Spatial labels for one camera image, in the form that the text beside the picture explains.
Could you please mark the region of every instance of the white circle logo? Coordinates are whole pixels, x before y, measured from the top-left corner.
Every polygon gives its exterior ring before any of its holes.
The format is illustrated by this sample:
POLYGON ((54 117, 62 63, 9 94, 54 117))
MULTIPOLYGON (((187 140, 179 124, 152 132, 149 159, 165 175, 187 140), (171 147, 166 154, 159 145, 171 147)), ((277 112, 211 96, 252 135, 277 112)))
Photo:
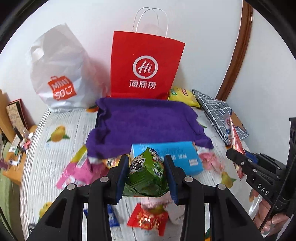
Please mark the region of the white circle logo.
POLYGON ((133 73, 135 74, 135 76, 137 76, 140 79, 147 80, 152 78, 154 75, 156 75, 157 70, 158 70, 158 63, 156 59, 148 55, 144 55, 137 58, 133 63, 133 73))

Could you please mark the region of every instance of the human hand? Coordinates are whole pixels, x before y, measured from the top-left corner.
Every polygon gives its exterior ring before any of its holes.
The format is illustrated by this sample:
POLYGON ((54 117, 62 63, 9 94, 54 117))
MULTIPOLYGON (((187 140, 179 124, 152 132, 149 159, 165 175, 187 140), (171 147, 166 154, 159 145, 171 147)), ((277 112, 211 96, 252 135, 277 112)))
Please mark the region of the human hand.
MULTIPOLYGON (((262 224, 270 208, 271 206, 268 204, 268 202, 262 199, 261 203, 259 204, 259 211, 254 218, 254 223, 257 226, 257 228, 259 228, 262 224)), ((274 215, 271 220, 268 220, 266 222, 261 233, 270 231, 268 235, 272 235, 279 232, 283 228, 284 224, 287 222, 288 219, 289 218, 283 213, 278 213, 274 215)))

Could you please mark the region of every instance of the brown wooden trim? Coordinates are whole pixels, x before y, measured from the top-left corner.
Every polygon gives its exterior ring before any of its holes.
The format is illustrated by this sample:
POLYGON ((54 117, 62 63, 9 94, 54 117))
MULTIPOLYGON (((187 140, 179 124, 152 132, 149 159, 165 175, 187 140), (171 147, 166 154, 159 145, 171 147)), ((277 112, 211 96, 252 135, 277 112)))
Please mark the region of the brown wooden trim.
POLYGON ((239 73, 239 70, 244 61, 244 56, 246 54, 250 34, 252 29, 252 21, 253 21, 253 7, 249 5, 247 2, 243 1, 242 4, 242 18, 241 18, 241 26, 239 28, 239 35, 237 38, 237 43, 235 45, 232 59, 222 85, 218 91, 216 99, 218 100, 226 100, 239 73))

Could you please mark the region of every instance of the white wall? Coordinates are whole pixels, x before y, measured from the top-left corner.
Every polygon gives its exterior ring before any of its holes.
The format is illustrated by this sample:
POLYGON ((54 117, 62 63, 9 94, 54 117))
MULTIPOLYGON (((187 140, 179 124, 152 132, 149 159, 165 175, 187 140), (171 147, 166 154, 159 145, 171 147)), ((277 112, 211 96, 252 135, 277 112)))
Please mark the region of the white wall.
POLYGON ((246 144, 251 151, 287 162, 295 90, 296 60, 276 30, 254 11, 248 50, 227 99, 250 133, 246 144))
MULTIPOLYGON (((241 0, 50 0, 21 25, 0 54, 0 88, 11 100, 22 98, 38 123, 46 106, 31 85, 25 61, 29 46, 50 28, 67 23, 100 64, 102 78, 109 78, 113 31, 131 31, 136 11, 147 6, 164 9, 169 16, 168 37, 186 43, 175 85, 215 96, 236 43, 241 0)), ((149 12, 139 30, 154 34, 156 23, 149 12)), ((164 34, 161 13, 160 29, 164 34)))

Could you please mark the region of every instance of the plaid cloth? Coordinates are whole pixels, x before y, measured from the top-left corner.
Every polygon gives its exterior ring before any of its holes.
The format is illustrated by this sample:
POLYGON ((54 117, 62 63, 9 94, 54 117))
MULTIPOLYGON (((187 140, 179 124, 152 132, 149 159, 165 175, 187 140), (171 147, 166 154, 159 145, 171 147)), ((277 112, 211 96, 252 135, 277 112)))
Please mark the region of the plaid cloth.
MULTIPOLYGON (((228 139, 228 134, 226 132, 223 115, 226 111, 231 114, 232 109, 225 101, 220 101, 213 99, 212 97, 203 94, 195 89, 192 89, 192 93, 195 95, 196 100, 203 108, 206 113, 207 118, 210 123, 214 127, 214 129, 218 132, 221 139, 227 144, 230 145, 230 141, 228 139)), ((249 136, 247 130, 240 127, 235 127, 237 134, 241 140, 245 139, 249 136)))

